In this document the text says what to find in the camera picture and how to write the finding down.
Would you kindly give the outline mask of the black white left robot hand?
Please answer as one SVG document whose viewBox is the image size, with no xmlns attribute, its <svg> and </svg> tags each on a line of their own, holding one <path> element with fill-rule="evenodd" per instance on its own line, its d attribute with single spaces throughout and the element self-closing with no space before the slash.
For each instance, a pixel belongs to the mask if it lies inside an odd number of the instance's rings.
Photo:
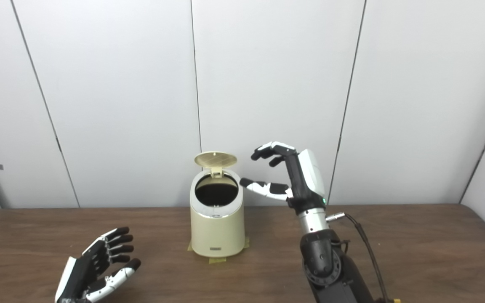
<svg viewBox="0 0 485 303">
<path fill-rule="evenodd" d="M 126 282 L 141 266 L 133 252 L 129 227 L 98 236 L 79 258 L 69 257 L 61 275 L 56 303 L 98 303 Z"/>
</svg>

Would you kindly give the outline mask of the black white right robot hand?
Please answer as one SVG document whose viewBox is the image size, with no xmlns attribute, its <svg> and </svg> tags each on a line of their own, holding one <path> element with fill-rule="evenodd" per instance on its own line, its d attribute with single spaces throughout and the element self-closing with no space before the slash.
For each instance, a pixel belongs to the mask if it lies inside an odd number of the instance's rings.
<svg viewBox="0 0 485 303">
<path fill-rule="evenodd" d="M 240 186 L 264 197 L 286 201 L 299 215 L 312 209 L 325 209 L 325 186 L 314 153 L 305 149 L 298 152 L 293 146 L 272 141 L 254 150 L 251 159 L 268 159 L 270 167 L 285 163 L 290 184 L 253 181 L 241 178 Z"/>
</svg>

